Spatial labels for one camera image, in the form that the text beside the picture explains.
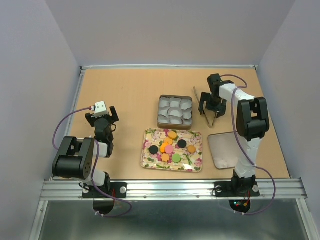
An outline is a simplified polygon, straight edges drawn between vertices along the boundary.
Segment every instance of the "tabletop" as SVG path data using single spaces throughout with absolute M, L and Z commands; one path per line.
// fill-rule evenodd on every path
M 242 68 L 174 68 L 174 69 L 88 69 L 77 100 L 76 109 L 105 101 L 108 107 L 115 106 L 119 121 L 116 122 L 114 149 L 110 158 L 99 158 L 97 168 L 109 173 L 113 180 L 191 180 L 230 179 L 233 168 L 217 169 L 210 152 L 208 136 L 232 132 L 231 106 L 226 114 L 215 120 L 209 128 L 205 117 L 198 112 L 197 94 L 210 92 L 207 78 L 211 74 L 233 74 L 248 83 L 245 92 L 262 97 L 263 92 L 254 69 Z M 224 77 L 237 86 L 243 83 L 232 77 Z M 145 130 L 157 128 L 158 104 L 161 95 L 192 97 L 192 131 L 202 134 L 202 170 L 177 172 L 145 169 L 140 165 Z M 74 115 L 70 136 L 85 138 L 94 136 L 85 119 L 85 112 Z M 270 119 L 270 130 L 265 134 L 258 149 L 256 164 L 270 171 L 274 178 L 289 178 L 289 173 Z M 268 178 L 261 170 L 256 170 L 257 178 Z

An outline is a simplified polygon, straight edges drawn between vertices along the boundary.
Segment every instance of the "gray wall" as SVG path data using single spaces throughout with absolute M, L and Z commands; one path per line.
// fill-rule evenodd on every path
M 296 0 L 265 53 L 258 76 L 294 178 L 320 226 L 320 1 Z
M 79 68 L 44 0 L 2 1 L 0 33 L 0 239 L 22 240 L 50 176 L 52 134 L 70 112 Z
M 295 0 L 46 0 L 81 66 L 258 64 Z

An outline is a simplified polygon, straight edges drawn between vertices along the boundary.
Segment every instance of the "floral tray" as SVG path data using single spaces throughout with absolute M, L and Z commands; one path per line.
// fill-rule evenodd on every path
M 162 153 L 160 150 L 156 154 L 151 154 L 149 148 L 153 145 L 160 149 L 168 132 L 173 131 L 177 134 L 177 138 L 173 140 L 173 152 L 169 154 L 169 161 L 162 161 Z M 178 147 L 178 141 L 185 140 L 187 145 L 185 148 Z M 195 152 L 190 153 L 188 146 L 193 145 Z M 181 161 L 174 163 L 172 161 L 173 154 L 180 154 Z M 202 135 L 199 132 L 187 130 L 170 130 L 149 128 L 145 131 L 143 139 L 143 147 L 141 154 L 141 166 L 146 169 L 158 169 L 181 172 L 198 173 L 202 169 Z

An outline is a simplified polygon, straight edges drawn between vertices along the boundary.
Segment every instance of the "metal frame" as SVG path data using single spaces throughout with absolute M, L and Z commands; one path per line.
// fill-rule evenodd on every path
M 78 103 L 82 83 L 88 69 L 163 69 L 163 68 L 250 68 L 257 69 L 256 65 L 104 65 L 104 66 L 83 66 L 79 76 L 79 82 L 74 96 L 71 112 Z M 70 133 L 73 123 L 71 116 L 67 123 L 65 135 Z M 212 195 L 214 183 L 222 180 L 123 180 L 113 182 L 126 182 L 128 201 L 185 201 L 185 200 L 231 200 L 234 198 L 217 198 Z M 271 199 L 273 194 L 273 184 L 270 179 L 258 179 L 261 196 L 258 199 Z M 310 240 L 319 240 L 319 234 L 314 224 L 313 217 L 308 210 L 306 198 L 307 194 L 301 179 L 276 179 L 276 199 L 296 199 L 301 218 Z M 45 181 L 41 191 L 38 209 L 33 222 L 30 240 L 38 240 L 45 220 L 46 210 L 49 201 L 93 201 L 93 199 L 83 199 L 82 189 L 77 181 L 61 180 L 51 178 Z M 111 201 L 108 198 L 94 199 L 99 201 Z

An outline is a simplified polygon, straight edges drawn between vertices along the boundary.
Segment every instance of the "purple cable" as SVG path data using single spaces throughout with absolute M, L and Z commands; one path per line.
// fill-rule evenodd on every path
M 99 153 L 100 153 L 100 147 L 99 147 L 99 143 L 97 140 L 94 140 L 95 141 L 95 144 L 96 144 L 96 157 L 95 157 L 95 163 L 93 165 L 93 168 L 92 168 L 92 173 L 91 173 L 91 179 L 92 179 L 92 184 L 93 184 L 93 187 L 95 188 L 95 190 L 97 190 L 99 193 L 101 193 L 103 196 L 106 196 L 107 198 L 110 198 L 110 199 L 113 199 L 113 200 L 117 200 L 119 202 L 123 202 L 123 203 L 126 203 L 130 206 L 129 210 L 127 210 L 126 212 L 123 212 L 123 213 L 120 213 L 118 215 L 114 215 L 114 216 L 108 216 L 108 215 L 102 215 L 100 213 L 98 213 L 100 216 L 104 217 L 104 218 L 114 218 L 114 217 L 120 217 L 122 215 L 125 215 L 127 213 L 129 213 L 132 209 L 132 204 L 129 202 L 129 201 L 126 201 L 126 200 L 123 200 L 123 199 L 120 199 L 120 198 L 116 198 L 114 196 L 110 196 L 108 194 L 106 194 L 105 192 L 101 191 L 95 181 L 94 181 L 94 173 L 95 173 L 95 170 L 96 170 L 96 166 L 97 166 L 97 163 L 98 163 L 98 160 L 99 160 Z
M 62 118 L 62 120 L 59 122 L 59 124 L 56 126 L 55 130 L 54 130 L 54 133 L 53 133 L 53 137 L 52 137 L 52 145 L 54 147 L 55 150 L 59 150 L 59 148 L 56 146 L 55 144 L 55 139 L 56 139 L 56 134 L 57 134 L 57 131 L 58 131 L 58 128 L 60 127 L 60 125 L 64 122 L 64 120 L 66 120 L 68 117 L 70 117 L 72 114 L 76 114 L 78 112 L 81 112 L 81 111 L 85 111 L 85 110 L 91 110 L 91 107 L 85 107 L 85 108 L 81 108 L 79 110 L 76 110 L 76 111 L 73 111 L 71 113 L 69 113 L 67 116 L 65 116 L 64 118 Z
M 264 212 L 265 210 L 267 210 L 267 209 L 271 206 L 271 204 L 274 202 L 275 197 L 276 197 L 276 191 L 277 191 L 277 190 L 276 190 L 276 182 L 275 182 L 275 179 L 272 177 L 271 173 L 270 173 L 268 170 L 266 170 L 265 168 L 257 166 L 257 165 L 250 159 L 250 157 L 248 156 L 248 154 L 246 153 L 246 151 L 245 151 L 244 148 L 242 147 L 242 145 L 241 145 L 241 143 L 240 143 L 240 140 L 239 140 L 239 137 L 238 137 L 238 134 L 237 134 L 236 122 L 235 122 L 235 113 L 234 113 L 234 99 L 235 99 L 236 91 L 237 91 L 238 89 L 246 89 L 246 88 L 248 87 L 248 84 L 247 84 L 247 82 L 246 82 L 244 79 L 242 79 L 242 78 L 239 77 L 239 76 L 233 75 L 233 74 L 225 74 L 225 75 L 222 75 L 222 76 L 220 76 L 220 77 L 221 77 L 221 78 L 222 78 L 222 77 L 234 77 L 234 78 L 237 78 L 237 79 L 241 80 L 241 81 L 244 82 L 244 84 L 245 84 L 245 86 L 238 86 L 238 87 L 236 87 L 236 88 L 234 89 L 233 93 L 232 93 L 232 98 L 231 98 L 232 128 L 233 128 L 233 133 L 234 133 L 234 136 L 235 136 L 235 140 L 236 140 L 236 142 L 238 143 L 239 148 L 241 149 L 242 153 L 245 155 L 245 157 L 248 159 L 248 161 L 249 161 L 256 169 L 260 169 L 260 170 L 266 172 L 266 173 L 269 175 L 269 177 L 270 177 L 270 179 L 272 180 L 272 183 L 273 183 L 273 195 L 272 195 L 272 198 L 271 198 L 271 201 L 269 202 L 269 204 L 268 204 L 266 207 L 264 207 L 264 208 L 262 208 L 261 210 L 259 210 L 259 211 L 250 212 L 250 213 L 244 213 L 244 215 L 260 214 L 260 213 Z

